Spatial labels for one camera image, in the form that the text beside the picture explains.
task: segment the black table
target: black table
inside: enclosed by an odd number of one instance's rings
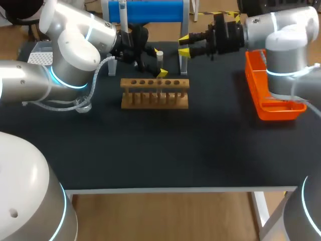
[[[178,73],[177,55],[166,56],[177,44],[155,47]],[[89,113],[2,106],[0,131],[34,144],[67,190],[296,186],[320,161],[321,121],[309,110],[292,122],[261,121],[244,66],[244,52],[199,57],[188,65],[189,109],[123,110],[120,79],[150,75],[119,63],[108,77],[106,64]]]

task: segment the wooden test tube rack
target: wooden test tube rack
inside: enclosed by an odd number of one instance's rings
[[[137,79],[124,78],[120,87],[125,89],[122,95],[122,109],[187,109],[189,107],[187,90],[188,79]],[[173,93],[166,89],[177,89]]]

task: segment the orange tray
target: orange tray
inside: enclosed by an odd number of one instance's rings
[[[245,57],[246,79],[260,119],[286,121],[296,119],[299,114],[305,112],[305,104],[272,99],[267,87],[266,66],[259,51],[246,52]]]

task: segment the glowing blue ring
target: glowing blue ring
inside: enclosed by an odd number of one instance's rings
[[[307,211],[307,208],[306,208],[306,204],[305,204],[305,199],[304,199],[304,187],[305,187],[305,182],[307,180],[307,177],[305,178],[304,182],[303,182],[303,185],[302,185],[302,191],[301,191],[301,198],[302,198],[302,204],[303,204],[303,209],[304,209],[304,212],[306,214],[306,217],[307,219],[309,220],[309,222],[311,223],[312,227],[314,228],[314,230],[319,234],[319,236],[321,236],[321,231],[320,229],[318,229],[318,227],[316,226],[316,224],[313,222],[309,212]]]
[[[91,19],[92,19],[91,20],[91,24],[89,26],[89,30],[88,30],[87,36],[85,38],[85,40],[87,40],[87,41],[88,41],[88,39],[89,39],[89,37],[91,35],[91,32],[92,32],[92,29],[93,29],[92,25],[93,25],[93,22],[94,22],[94,19],[95,19],[95,16],[93,14],[91,14]]]
[[[273,73],[269,70],[266,70],[266,73],[274,76],[294,76],[294,75],[304,75],[309,72],[310,69],[314,68],[314,66],[306,67],[303,70],[297,71],[297,72],[292,72],[292,73]]]
[[[51,239],[49,239],[49,241],[53,241],[55,239],[55,237],[57,236],[59,230],[61,229],[61,226],[62,226],[62,223],[64,222],[64,219],[65,219],[65,216],[66,216],[66,210],[67,210],[67,198],[66,198],[66,193],[65,193],[65,190],[64,188],[62,187],[62,185],[60,184],[61,186],[61,189],[62,189],[62,192],[64,193],[64,200],[65,200],[65,207],[64,207],[64,212],[62,214],[62,218],[61,218],[61,221],[58,225],[58,228],[57,230],[55,231],[54,235],[52,235]]]
[[[67,83],[65,83],[64,81],[62,81],[61,79],[59,79],[59,78],[55,75],[52,67],[51,67],[51,69],[50,69],[50,72],[51,72],[52,76],[53,76],[59,83],[63,84],[63,85],[66,86],[66,87],[69,87],[69,88],[82,89],[82,88],[85,88],[85,87],[87,86],[87,84],[88,84],[88,83],[86,83],[86,84],[83,85],[83,86],[73,86],[73,85],[67,84]]]
[[[275,17],[275,13],[271,13],[271,18],[272,18],[272,22],[273,22],[273,27],[274,27],[274,31],[277,31],[277,23],[276,23],[276,17]]]

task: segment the yellow black warning tape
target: yellow black warning tape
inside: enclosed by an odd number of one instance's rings
[[[217,11],[217,12],[201,12],[199,15],[215,15],[215,14],[227,14],[235,19],[235,22],[239,23],[241,21],[240,13],[234,11]]]

